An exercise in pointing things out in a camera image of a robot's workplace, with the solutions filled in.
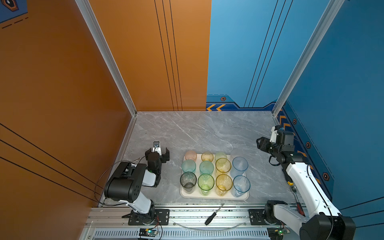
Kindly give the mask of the teal tall glass front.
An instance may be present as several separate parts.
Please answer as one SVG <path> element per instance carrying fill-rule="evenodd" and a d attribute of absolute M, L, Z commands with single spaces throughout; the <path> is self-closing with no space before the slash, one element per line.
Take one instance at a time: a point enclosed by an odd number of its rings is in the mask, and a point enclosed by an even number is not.
<path fill-rule="evenodd" d="M 196 162 L 194 160 L 183 161 L 182 170 L 184 173 L 186 173 L 186 172 L 195 173 L 196 172 Z"/>

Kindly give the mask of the teal tall glass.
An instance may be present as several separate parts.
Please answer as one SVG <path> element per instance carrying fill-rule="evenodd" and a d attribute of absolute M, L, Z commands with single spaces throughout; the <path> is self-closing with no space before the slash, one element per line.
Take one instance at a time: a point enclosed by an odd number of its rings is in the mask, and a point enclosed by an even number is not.
<path fill-rule="evenodd" d="M 196 162 L 194 160 L 183 161 L 182 170 L 184 173 L 186 173 L 186 172 L 195 173 L 196 172 Z"/>
<path fill-rule="evenodd" d="M 214 169 L 215 167 L 213 163 L 210 161 L 202 161 L 199 165 L 199 171 L 201 175 L 203 174 L 212 175 Z"/>

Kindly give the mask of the pink short glass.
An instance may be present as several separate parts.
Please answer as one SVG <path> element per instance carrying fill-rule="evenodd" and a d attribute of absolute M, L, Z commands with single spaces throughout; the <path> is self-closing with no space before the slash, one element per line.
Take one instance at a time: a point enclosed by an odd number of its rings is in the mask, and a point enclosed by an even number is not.
<path fill-rule="evenodd" d="M 197 160 L 197 153 L 195 151 L 193 151 L 193 150 L 187 151 L 186 154 L 185 154 L 185 160 L 186 161 L 187 160 L 192 160 L 192 161 L 196 162 L 196 160 Z"/>

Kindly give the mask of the dark smoky tall glass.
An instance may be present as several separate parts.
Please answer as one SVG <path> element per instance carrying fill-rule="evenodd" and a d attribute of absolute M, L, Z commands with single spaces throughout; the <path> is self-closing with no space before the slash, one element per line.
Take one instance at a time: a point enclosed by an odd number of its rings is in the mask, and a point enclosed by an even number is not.
<path fill-rule="evenodd" d="M 185 172 L 180 177 L 182 188 L 188 193 L 192 193 L 197 184 L 197 176 L 193 172 Z"/>

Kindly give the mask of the blue tall glass back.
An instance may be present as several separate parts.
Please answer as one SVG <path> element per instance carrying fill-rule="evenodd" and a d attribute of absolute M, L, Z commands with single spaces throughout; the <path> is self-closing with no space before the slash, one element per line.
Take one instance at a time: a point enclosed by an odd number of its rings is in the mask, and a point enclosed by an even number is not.
<path fill-rule="evenodd" d="M 235 157 L 232 161 L 230 175 L 232 178 L 241 176 L 248 169 L 249 163 L 244 157 Z"/>

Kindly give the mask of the grey-blue tall glass back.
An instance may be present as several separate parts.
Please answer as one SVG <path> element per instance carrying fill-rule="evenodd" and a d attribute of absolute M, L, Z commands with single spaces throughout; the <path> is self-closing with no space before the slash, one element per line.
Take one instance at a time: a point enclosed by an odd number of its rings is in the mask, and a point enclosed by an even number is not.
<path fill-rule="evenodd" d="M 246 194 L 251 188 L 250 180 L 242 175 L 236 176 L 233 179 L 232 195 L 236 198 Z"/>

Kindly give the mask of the teal tall glass back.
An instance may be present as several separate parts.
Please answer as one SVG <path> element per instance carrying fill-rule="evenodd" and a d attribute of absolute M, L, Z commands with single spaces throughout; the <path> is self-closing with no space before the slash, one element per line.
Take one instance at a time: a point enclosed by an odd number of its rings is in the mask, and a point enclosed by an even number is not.
<path fill-rule="evenodd" d="M 199 165 L 199 171 L 201 175 L 203 174 L 212 175 L 214 169 L 215 167 L 213 163 L 210 161 L 202 161 Z"/>

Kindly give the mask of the yellow short glass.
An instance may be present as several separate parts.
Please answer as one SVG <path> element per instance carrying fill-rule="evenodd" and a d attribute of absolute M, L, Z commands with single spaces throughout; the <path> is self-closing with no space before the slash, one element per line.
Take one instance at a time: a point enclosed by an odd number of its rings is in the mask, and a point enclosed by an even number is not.
<path fill-rule="evenodd" d="M 201 160 L 212 162 L 214 160 L 214 155 L 211 152 L 204 152 L 201 155 Z"/>

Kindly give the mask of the green tall glass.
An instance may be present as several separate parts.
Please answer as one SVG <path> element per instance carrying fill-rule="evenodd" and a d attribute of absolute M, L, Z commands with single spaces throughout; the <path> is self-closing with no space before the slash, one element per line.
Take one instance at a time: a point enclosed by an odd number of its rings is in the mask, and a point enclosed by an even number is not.
<path fill-rule="evenodd" d="M 198 186 L 201 194 L 207 196 L 215 185 L 215 180 L 210 174 L 202 174 L 198 178 Z"/>

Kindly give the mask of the yellow tall glass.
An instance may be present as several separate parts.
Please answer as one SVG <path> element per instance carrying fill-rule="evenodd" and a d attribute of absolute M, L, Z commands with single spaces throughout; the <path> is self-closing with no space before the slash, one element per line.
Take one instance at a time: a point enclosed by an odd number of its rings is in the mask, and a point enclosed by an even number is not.
<path fill-rule="evenodd" d="M 228 159 L 220 158 L 216 160 L 215 167 L 216 167 L 216 171 L 215 171 L 216 176 L 219 176 L 222 174 L 227 175 L 232 168 L 232 164 Z"/>

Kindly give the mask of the green short glass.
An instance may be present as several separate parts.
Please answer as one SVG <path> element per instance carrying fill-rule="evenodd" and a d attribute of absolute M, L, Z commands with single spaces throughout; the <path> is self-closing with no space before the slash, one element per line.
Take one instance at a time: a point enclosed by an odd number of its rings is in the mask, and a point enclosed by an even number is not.
<path fill-rule="evenodd" d="M 217 152 L 215 154 L 215 160 L 217 161 L 219 159 L 228 159 L 228 157 L 224 152 Z"/>

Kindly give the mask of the amber tall glass back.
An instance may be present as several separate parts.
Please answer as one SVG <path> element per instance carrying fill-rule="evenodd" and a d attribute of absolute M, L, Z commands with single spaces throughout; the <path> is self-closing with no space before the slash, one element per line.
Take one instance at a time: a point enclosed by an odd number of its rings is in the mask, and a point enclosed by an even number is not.
<path fill-rule="evenodd" d="M 226 195 L 233 187 L 233 180 L 226 174 L 218 175 L 216 178 L 216 193 L 218 196 Z"/>

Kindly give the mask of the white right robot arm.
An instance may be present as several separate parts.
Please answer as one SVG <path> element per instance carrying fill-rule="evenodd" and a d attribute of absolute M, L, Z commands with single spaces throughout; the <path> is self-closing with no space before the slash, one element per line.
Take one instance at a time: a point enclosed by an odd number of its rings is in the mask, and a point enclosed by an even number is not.
<path fill-rule="evenodd" d="M 302 240 L 352 240 L 356 224 L 336 208 L 314 177 L 303 155 L 294 152 L 293 141 L 271 142 L 265 137 L 257 139 L 259 150 L 276 158 L 289 182 L 301 194 L 308 214 L 291 210 L 284 201 L 269 200 L 265 205 L 265 221 L 285 224 Z"/>

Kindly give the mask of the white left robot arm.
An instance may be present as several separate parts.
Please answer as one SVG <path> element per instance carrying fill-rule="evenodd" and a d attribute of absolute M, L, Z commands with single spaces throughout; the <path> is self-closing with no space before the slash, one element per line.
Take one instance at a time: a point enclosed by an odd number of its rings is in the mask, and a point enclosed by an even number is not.
<path fill-rule="evenodd" d="M 156 188 L 161 180 L 162 164 L 170 160 L 170 151 L 162 154 L 160 147 L 153 147 L 145 152 L 147 164 L 119 163 L 106 183 L 104 195 L 107 199 L 121 202 L 132 211 L 130 217 L 151 224 L 156 220 L 155 204 L 147 198 L 141 188 Z"/>

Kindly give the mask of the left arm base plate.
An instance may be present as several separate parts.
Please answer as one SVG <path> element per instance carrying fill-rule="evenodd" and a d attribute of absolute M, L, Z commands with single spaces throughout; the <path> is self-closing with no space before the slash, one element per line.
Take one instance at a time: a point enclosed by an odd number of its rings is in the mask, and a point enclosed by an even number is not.
<path fill-rule="evenodd" d="M 129 226 L 152 226 L 160 223 L 162 226 L 167 226 L 170 219 L 170 210 L 169 209 L 155 209 L 155 212 L 152 215 L 139 214 L 135 213 L 133 210 L 130 212 L 130 217 L 128 220 Z"/>

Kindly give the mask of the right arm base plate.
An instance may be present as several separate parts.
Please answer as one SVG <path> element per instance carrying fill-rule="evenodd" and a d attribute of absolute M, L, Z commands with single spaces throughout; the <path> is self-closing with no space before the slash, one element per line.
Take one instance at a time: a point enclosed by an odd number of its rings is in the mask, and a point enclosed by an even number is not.
<path fill-rule="evenodd" d="M 264 209 L 249 209 L 249 218 L 252 226 L 256 225 L 270 225 L 270 226 L 277 226 L 277 225 L 283 225 L 281 221 L 273 221 L 269 222 L 266 219 L 265 216 L 265 210 Z"/>

